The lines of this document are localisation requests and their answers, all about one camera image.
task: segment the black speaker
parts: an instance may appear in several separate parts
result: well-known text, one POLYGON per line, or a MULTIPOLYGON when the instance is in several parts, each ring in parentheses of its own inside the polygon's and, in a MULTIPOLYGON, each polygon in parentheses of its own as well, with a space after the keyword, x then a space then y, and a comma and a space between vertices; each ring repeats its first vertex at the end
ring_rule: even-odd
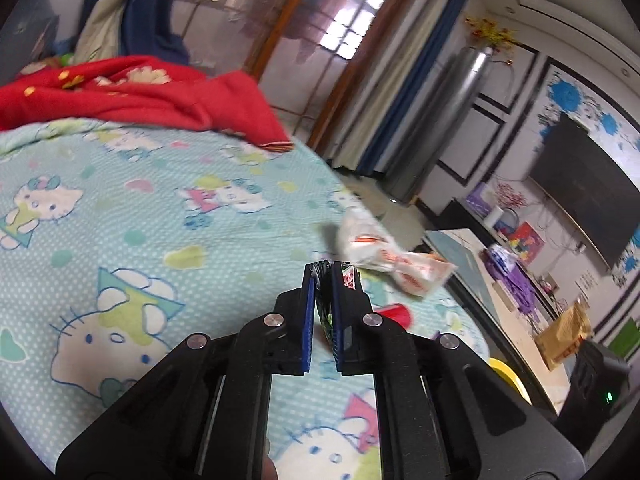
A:
POLYGON ((603 345, 590 340, 580 345, 556 428, 583 455, 609 419, 629 370, 624 359, 603 345))

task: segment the yellow chair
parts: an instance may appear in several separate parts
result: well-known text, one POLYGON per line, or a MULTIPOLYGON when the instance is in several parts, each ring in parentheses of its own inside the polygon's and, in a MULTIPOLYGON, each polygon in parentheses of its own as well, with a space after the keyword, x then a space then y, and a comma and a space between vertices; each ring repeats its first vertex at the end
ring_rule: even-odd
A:
POLYGON ((526 400, 529 404, 531 404, 531 399, 529 398, 529 394, 522 384, 520 378, 516 375, 516 373, 511 370, 505 363, 500 361, 499 359, 494 359, 493 357, 489 357, 489 366, 494 369, 501 378, 514 390, 516 390, 524 400, 526 400))

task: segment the poster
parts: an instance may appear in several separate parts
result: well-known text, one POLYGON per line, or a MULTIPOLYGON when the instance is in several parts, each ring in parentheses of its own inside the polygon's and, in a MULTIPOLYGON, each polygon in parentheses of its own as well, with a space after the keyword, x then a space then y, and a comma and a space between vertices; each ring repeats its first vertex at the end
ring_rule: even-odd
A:
POLYGON ((520 260, 529 265, 545 245, 545 241, 528 223, 524 222, 509 236, 509 245, 520 260))

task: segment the ceiling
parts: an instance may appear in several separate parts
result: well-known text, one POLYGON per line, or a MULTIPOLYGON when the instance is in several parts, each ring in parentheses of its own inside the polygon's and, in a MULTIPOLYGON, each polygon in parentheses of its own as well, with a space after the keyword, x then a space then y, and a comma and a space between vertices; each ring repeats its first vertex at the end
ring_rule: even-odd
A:
POLYGON ((621 0, 483 0, 573 45, 640 94, 640 31, 621 0))

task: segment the curtain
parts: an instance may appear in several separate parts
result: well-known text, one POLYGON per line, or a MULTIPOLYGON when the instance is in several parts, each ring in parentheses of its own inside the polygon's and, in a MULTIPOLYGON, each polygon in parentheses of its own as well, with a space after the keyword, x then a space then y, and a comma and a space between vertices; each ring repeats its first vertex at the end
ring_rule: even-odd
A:
POLYGON ((400 91, 396 95, 393 104, 386 112, 385 118, 380 123, 376 134, 362 155, 356 170, 361 174, 373 173, 377 162, 391 141, 393 134, 398 129, 402 118, 414 102, 416 94, 420 91, 422 83, 429 75, 433 64, 449 37, 456 19, 462 12, 467 0, 449 0, 442 15, 439 17, 427 43, 425 43, 420 56, 402 83, 400 91))
POLYGON ((393 53, 385 68, 384 77, 376 82, 366 99, 366 104, 357 115, 357 120, 348 125, 344 141, 338 149, 334 168, 344 166, 355 170, 367 146, 374 137, 386 112, 394 102, 403 81, 411 71, 422 47, 440 17, 448 0, 429 0, 427 7, 412 26, 412 30, 393 53))
POLYGON ((345 113, 338 122, 335 133, 332 136, 331 145, 324 153, 326 158, 334 158, 337 150, 346 138, 346 134, 360 117, 360 113, 367 104, 367 100, 376 89, 380 79, 386 74, 389 64, 398 54, 399 49, 404 44, 407 35, 411 32, 421 12, 427 6, 428 1, 429 0, 412 1, 411 7, 402 18, 402 22, 394 28, 393 33, 391 33, 388 40, 386 40, 386 44, 371 61, 369 71, 354 92, 350 103, 345 109, 345 113))
POLYGON ((120 26, 120 55, 145 54, 189 63, 182 38, 171 32, 174 0, 127 0, 120 26))
POLYGON ((78 37, 74 63, 111 59, 119 53, 120 24, 126 0, 84 0, 80 19, 91 11, 78 37))
POLYGON ((187 64, 182 39, 171 32, 174 0, 84 0, 74 62, 147 54, 187 64))

